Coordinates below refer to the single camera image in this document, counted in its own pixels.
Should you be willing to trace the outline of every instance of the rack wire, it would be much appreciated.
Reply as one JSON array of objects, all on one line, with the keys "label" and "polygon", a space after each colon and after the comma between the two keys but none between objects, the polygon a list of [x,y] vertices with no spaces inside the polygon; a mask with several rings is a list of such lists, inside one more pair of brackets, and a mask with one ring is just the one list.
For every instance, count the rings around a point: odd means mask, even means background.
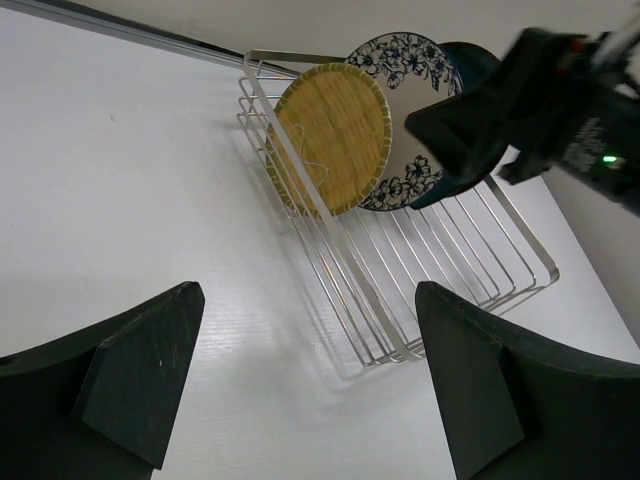
[{"label": "rack wire", "polygon": [[[298,205],[283,204],[283,212],[360,362],[370,366],[420,359],[424,346],[413,305],[418,282],[437,281],[487,311],[504,314],[556,282],[559,271],[492,177],[419,211],[356,208],[332,217],[305,170],[304,152],[295,150],[273,110],[296,76],[272,73],[263,62],[297,66],[342,60],[249,52],[239,80],[237,118],[265,168],[279,166],[272,172],[280,185],[290,198],[300,199],[293,202]],[[267,150],[269,126],[295,172],[284,168],[276,149]],[[294,174],[302,187],[292,181]]]}]

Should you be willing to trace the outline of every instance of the table surface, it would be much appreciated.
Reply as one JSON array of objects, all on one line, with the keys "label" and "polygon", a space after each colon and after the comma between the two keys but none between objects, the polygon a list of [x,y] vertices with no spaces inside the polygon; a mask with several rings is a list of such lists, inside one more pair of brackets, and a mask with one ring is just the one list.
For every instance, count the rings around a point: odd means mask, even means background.
[{"label": "table surface", "polygon": [[[237,126],[238,70],[2,9],[0,61],[0,356],[197,280],[154,478],[454,478],[426,362],[362,370],[295,294],[313,273]],[[544,183],[506,190],[561,271],[507,318],[640,362]]]}]

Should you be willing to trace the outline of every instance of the yellow round plate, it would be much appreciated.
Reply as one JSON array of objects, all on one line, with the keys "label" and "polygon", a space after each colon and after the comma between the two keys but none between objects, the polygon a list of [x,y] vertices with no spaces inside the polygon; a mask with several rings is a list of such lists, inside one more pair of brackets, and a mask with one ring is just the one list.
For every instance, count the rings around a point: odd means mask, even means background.
[{"label": "yellow round plate", "polygon": [[[391,115],[366,72],[344,63],[312,68],[289,86],[275,112],[332,215],[356,207],[376,187],[391,148]],[[317,216],[273,126],[268,130],[267,171],[280,197]]]}]

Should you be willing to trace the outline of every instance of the dish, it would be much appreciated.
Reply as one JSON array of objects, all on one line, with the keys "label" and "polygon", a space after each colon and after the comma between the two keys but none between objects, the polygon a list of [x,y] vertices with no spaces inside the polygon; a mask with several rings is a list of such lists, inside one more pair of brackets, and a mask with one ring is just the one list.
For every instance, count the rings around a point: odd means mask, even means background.
[{"label": "dish", "polygon": [[[391,148],[391,117],[382,90],[365,72],[344,63],[312,68],[289,86],[275,112],[332,215],[356,207],[378,184]],[[272,126],[268,133],[267,171],[280,197],[317,216]]]},{"label": "dish", "polygon": [[[460,73],[465,91],[478,85],[483,78],[500,65],[498,57],[474,43],[446,42],[440,47],[449,55],[451,62]],[[420,210],[444,198],[463,193],[473,186],[475,183],[473,185],[457,184],[448,174],[444,173],[438,185],[413,202],[410,207],[414,210]]]},{"label": "dish", "polygon": [[416,33],[381,35],[346,60],[374,78],[389,102],[393,145],[380,183],[360,204],[377,211],[410,205],[434,188],[443,171],[435,157],[404,129],[418,105],[431,105],[462,91],[462,79],[447,54]]}]

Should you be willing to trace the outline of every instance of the blue floral pattern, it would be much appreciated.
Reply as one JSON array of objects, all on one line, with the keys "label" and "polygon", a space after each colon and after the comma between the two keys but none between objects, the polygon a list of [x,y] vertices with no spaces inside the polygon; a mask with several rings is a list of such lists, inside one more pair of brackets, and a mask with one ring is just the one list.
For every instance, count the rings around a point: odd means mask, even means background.
[{"label": "blue floral pattern", "polygon": [[[430,81],[435,91],[447,88],[447,97],[462,91],[462,79],[445,53],[420,35],[395,33],[378,37],[349,55],[346,62],[364,70],[378,83],[386,83],[391,90],[414,75]],[[401,208],[433,188],[443,176],[443,171],[434,172],[428,158],[422,155],[416,156],[405,170],[404,179],[393,176],[382,180],[360,206],[378,211]]]},{"label": "blue floral pattern", "polygon": [[395,204],[398,199],[403,205],[410,203],[422,192],[431,190],[443,175],[442,170],[434,173],[429,160],[422,155],[418,155],[405,170],[404,181],[400,180],[400,177],[382,180],[360,206],[377,211],[394,210],[397,208]]}]

